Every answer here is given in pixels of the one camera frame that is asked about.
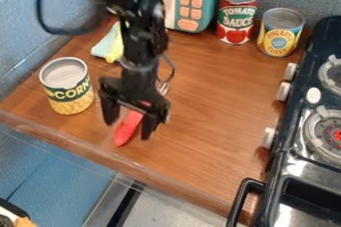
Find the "tomato sauce can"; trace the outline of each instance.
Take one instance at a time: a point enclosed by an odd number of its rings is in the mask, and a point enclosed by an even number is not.
[[[228,44],[243,44],[252,37],[260,0],[219,0],[216,34]]]
[[[266,55],[286,57],[297,48],[305,20],[288,8],[273,8],[266,11],[260,27],[257,46]]]

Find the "can label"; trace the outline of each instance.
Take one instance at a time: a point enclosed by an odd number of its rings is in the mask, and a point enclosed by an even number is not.
[[[284,57],[292,54],[302,33],[303,27],[292,30],[276,29],[262,21],[257,41],[258,48],[269,56]]]
[[[252,37],[254,15],[258,1],[233,5],[220,0],[218,13],[217,36],[228,44],[243,44]]]
[[[88,90],[90,89],[90,79],[88,76],[85,76],[80,82],[77,83],[77,85],[72,89],[53,89],[45,87],[45,91],[48,95],[48,97],[56,102],[60,103],[66,103],[66,102],[72,102],[83,95],[85,95]]]
[[[86,110],[94,101],[95,94],[90,78],[86,75],[71,89],[45,87],[51,108],[59,114],[78,114]]]

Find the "stove burner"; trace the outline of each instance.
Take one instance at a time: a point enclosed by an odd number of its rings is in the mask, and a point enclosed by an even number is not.
[[[341,164],[341,111],[318,107],[305,122],[303,132],[311,150]]]
[[[341,96],[341,59],[330,56],[318,71],[318,78],[325,89]]]
[[[316,136],[337,150],[341,150],[341,118],[319,121],[315,127]]]

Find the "yellow can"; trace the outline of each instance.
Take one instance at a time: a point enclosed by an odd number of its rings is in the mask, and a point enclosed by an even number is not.
[[[257,46],[269,56],[286,57],[297,48],[303,27],[303,16],[288,8],[266,11],[260,27]]]
[[[52,110],[59,114],[78,114],[94,101],[88,66],[75,57],[56,59],[40,72]]]

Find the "red object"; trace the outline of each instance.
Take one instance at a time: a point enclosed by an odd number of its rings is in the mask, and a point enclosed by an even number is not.
[[[138,129],[143,117],[143,114],[131,111],[115,130],[114,146],[119,147],[127,143]]]
[[[225,37],[225,29],[223,29],[221,25],[217,25],[216,35],[219,39],[223,39]]]
[[[341,130],[335,131],[335,132],[334,132],[334,137],[335,137],[337,140],[341,141]]]
[[[253,36],[254,26],[252,26],[247,32],[247,38],[251,39]]]
[[[245,40],[246,32],[245,31],[228,31],[226,33],[227,40],[232,44],[238,44]]]

